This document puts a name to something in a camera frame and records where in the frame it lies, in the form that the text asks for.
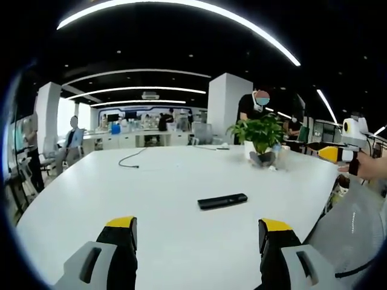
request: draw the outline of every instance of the window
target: window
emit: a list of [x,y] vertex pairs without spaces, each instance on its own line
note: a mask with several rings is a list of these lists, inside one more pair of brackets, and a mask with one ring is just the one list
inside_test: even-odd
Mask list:
[[78,127],[81,129],[91,129],[91,108],[89,105],[79,103]]
[[75,115],[75,102],[66,100],[65,98],[59,99],[58,104],[58,116],[57,116],[57,134],[58,137],[66,136],[68,131],[71,130],[70,119]]

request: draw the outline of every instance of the black ceiling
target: black ceiling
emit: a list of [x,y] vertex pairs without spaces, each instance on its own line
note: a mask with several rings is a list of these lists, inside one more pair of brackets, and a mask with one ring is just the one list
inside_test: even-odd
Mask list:
[[[288,48],[301,66],[294,66],[249,29],[215,13],[183,5],[131,4],[99,11],[55,32],[32,68],[39,76],[36,86],[47,81],[63,84],[119,69],[175,69],[212,78],[228,72],[256,85],[275,88],[271,107],[286,114],[291,113],[287,100],[298,93],[314,118],[331,120],[316,92],[321,89],[339,122],[346,117],[346,110],[365,114],[371,131],[387,123],[387,101],[383,96],[387,60],[382,44],[386,25],[381,7],[344,0],[206,1],[263,28]],[[126,72],[71,86],[84,92],[125,86],[207,91],[210,80],[169,72]],[[157,92],[163,99],[207,105],[207,95]],[[120,91],[93,96],[109,102],[139,99],[141,93]],[[85,98],[80,101],[93,103]]]

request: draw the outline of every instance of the potted plant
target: potted plant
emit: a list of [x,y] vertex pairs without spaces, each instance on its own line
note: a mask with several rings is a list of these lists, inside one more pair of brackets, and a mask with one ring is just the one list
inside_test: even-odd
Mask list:
[[227,132],[236,134],[239,142],[245,145],[245,154],[250,159],[250,152],[254,150],[265,162],[268,149],[275,144],[282,143],[284,129],[282,122],[274,114],[268,114],[259,120],[239,120],[237,124],[228,128]]

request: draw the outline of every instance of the white flower pot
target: white flower pot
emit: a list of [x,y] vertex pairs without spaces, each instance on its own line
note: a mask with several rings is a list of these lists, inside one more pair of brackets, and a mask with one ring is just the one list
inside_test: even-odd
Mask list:
[[245,141],[244,142],[244,156],[247,160],[250,160],[250,152],[256,152],[253,142]]

